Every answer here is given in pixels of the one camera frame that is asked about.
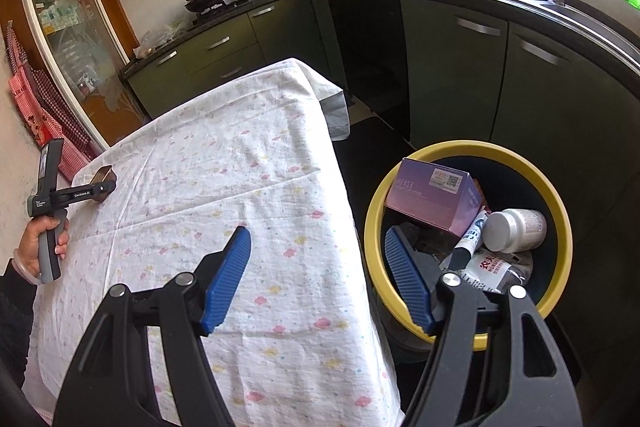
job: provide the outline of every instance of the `yellow bin rim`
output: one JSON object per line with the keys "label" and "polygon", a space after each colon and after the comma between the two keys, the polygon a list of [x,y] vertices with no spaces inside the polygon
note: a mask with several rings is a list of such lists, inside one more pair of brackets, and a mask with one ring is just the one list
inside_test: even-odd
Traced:
{"label": "yellow bin rim", "polygon": [[[540,193],[546,205],[549,207],[551,216],[553,217],[558,236],[558,257],[556,259],[556,268],[554,269],[551,282],[546,289],[545,294],[536,305],[538,312],[545,318],[555,307],[564,291],[564,286],[569,278],[571,270],[571,261],[574,251],[573,239],[571,234],[571,226],[569,224],[569,216],[564,208],[564,203],[558,192],[546,179],[546,176],[531,162],[522,156],[500,147],[492,143],[474,141],[474,140],[453,140],[448,142],[436,143],[414,152],[408,158],[420,160],[424,162],[436,162],[450,156],[477,156],[487,158],[511,167],[514,171],[521,174],[535,189]],[[409,310],[404,301],[398,295],[395,288],[386,273],[385,264],[382,259],[382,245],[380,244],[380,229],[382,227],[382,217],[385,212],[385,200],[391,185],[396,178],[400,164],[396,165],[385,176],[378,190],[373,195],[369,210],[367,211],[367,219],[364,226],[364,253],[367,263],[367,269],[373,286],[375,287],[380,299],[391,314],[400,322],[407,330],[411,331],[417,337],[433,343],[435,337],[426,335],[420,326],[414,324],[409,315]],[[479,333],[474,338],[474,350],[481,351],[486,349],[487,334]]]}

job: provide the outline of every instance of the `metal screw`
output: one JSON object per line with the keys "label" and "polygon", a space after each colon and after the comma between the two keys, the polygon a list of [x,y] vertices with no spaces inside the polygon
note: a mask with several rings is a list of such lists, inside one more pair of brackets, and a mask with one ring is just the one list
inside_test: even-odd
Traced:
{"label": "metal screw", "polygon": [[527,296],[527,291],[522,286],[512,286],[509,293],[516,299],[524,299]]}
{"label": "metal screw", "polygon": [[454,273],[446,273],[442,276],[442,282],[447,286],[458,286],[460,285],[460,277]]}
{"label": "metal screw", "polygon": [[127,291],[127,287],[124,284],[116,284],[109,290],[111,297],[122,297]]}
{"label": "metal screw", "polygon": [[178,286],[188,286],[193,282],[193,273],[182,272],[178,273],[178,277],[175,278],[175,283]]}

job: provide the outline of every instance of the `glass door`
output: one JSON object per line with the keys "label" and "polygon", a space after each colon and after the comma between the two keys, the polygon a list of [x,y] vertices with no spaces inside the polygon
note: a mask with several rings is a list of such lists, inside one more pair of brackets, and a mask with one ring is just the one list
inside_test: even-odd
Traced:
{"label": "glass door", "polygon": [[44,39],[57,65],[49,73],[61,92],[68,86],[66,93],[70,90],[105,142],[114,145],[144,125],[148,119],[118,77],[125,62],[96,0],[30,1],[30,19],[42,32],[34,38]]}

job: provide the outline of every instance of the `cardboard box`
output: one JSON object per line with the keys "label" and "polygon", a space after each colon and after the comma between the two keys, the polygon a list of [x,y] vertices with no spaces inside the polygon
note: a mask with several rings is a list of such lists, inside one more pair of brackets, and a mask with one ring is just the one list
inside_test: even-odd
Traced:
{"label": "cardboard box", "polygon": [[385,205],[462,237],[478,215],[481,201],[468,172],[405,158]]}

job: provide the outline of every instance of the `black sleeve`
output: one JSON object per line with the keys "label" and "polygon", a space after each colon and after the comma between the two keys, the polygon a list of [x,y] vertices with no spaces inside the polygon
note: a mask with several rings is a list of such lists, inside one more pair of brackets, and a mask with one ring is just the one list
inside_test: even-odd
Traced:
{"label": "black sleeve", "polygon": [[36,289],[9,261],[0,277],[0,360],[19,387],[27,368]]}

